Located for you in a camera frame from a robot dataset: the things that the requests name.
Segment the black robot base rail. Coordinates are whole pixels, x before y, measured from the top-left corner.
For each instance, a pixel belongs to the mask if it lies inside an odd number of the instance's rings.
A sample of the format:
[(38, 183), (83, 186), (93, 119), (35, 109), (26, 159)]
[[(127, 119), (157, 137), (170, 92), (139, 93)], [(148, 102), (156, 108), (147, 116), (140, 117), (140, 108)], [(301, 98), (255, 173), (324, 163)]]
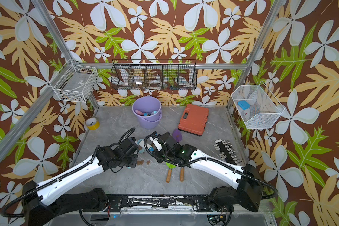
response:
[(232, 212), (232, 204), (219, 205), (210, 200), (208, 195), (108, 195), (105, 206), (99, 212), (122, 213), (124, 209), (136, 206), (149, 209), (173, 210), (182, 209), (190, 212)]

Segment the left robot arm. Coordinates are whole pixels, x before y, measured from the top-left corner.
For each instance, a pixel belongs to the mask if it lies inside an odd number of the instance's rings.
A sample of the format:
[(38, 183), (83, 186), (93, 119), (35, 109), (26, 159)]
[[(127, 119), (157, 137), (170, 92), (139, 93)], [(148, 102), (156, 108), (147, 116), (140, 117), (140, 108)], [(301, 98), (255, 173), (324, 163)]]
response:
[(102, 211), (108, 206), (104, 190), (68, 195), (80, 183), (106, 170), (132, 167), (137, 163), (138, 145), (129, 137), (107, 147), (97, 146), (85, 161), (49, 180), (23, 187), (23, 194), (1, 210), (6, 218), (24, 218), (28, 226), (43, 226), (57, 216), (73, 211)]

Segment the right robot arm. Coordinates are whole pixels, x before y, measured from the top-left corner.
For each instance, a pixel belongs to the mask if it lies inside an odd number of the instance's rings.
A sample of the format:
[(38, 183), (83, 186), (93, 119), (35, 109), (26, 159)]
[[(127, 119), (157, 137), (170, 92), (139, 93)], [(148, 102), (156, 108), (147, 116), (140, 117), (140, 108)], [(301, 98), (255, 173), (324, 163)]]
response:
[(172, 136), (169, 141), (156, 133), (145, 137), (155, 145), (150, 151), (144, 149), (159, 163), (166, 162), (176, 167), (189, 167), (204, 171), (224, 182), (227, 186), (216, 188), (209, 195), (209, 201), (217, 206), (239, 204), (251, 212), (257, 212), (262, 200), (276, 198), (278, 190), (260, 178), (258, 171), (250, 164), (234, 165), (213, 158), (192, 145), (180, 145)]

